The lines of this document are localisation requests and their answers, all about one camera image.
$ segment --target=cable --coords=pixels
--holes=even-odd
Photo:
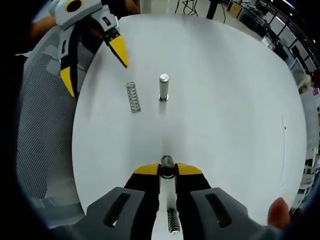
[[[175,11],[174,11],[175,14],[177,13],[177,10],[178,10],[178,8],[179,8],[179,3],[180,3],[180,0],[178,0],[178,3],[177,3],[177,5],[176,5]]]
[[[223,4],[222,0],[221,0],[221,6],[223,9],[223,16],[224,16],[223,24],[225,24],[226,23],[226,13],[225,13],[225,8],[224,8],[224,4]]]
[[[198,16],[198,13],[196,10],[197,2],[198,2],[198,0],[185,0],[185,1],[183,1],[182,2],[184,4],[183,10],[182,10],[183,14],[184,15],[191,15],[191,16],[192,15]],[[177,5],[176,5],[175,11],[174,11],[175,14],[177,13],[177,10],[179,8],[179,4],[180,4],[180,0],[178,0],[178,2],[177,2]]]

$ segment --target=person's hand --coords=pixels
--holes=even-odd
[[[289,207],[282,197],[279,197],[271,204],[267,223],[278,229],[284,229],[290,223]]]

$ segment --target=gray mesh fabric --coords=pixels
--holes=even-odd
[[[59,33],[58,27],[50,30],[24,65],[16,156],[21,186],[49,227],[74,223],[84,216],[72,167],[77,100],[60,78]],[[82,59],[80,90],[93,55],[81,44],[78,54]]]

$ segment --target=white surface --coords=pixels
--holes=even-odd
[[[260,224],[276,198],[291,206],[307,140],[285,62],[256,39],[205,18],[143,14],[119,24],[129,67],[102,44],[75,113],[73,170],[84,211],[164,155],[200,168],[211,187],[244,204]],[[166,103],[158,101],[161,74],[170,77]],[[130,111],[128,82],[136,84],[139,113]],[[162,199],[153,239],[169,237]]]

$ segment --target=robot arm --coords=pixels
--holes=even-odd
[[[126,46],[117,28],[117,17],[110,13],[101,0],[55,0],[50,6],[50,14],[61,28],[59,60],[61,78],[72,97],[77,95],[78,42],[82,33],[82,21],[93,22],[111,52],[124,67],[128,66]]]

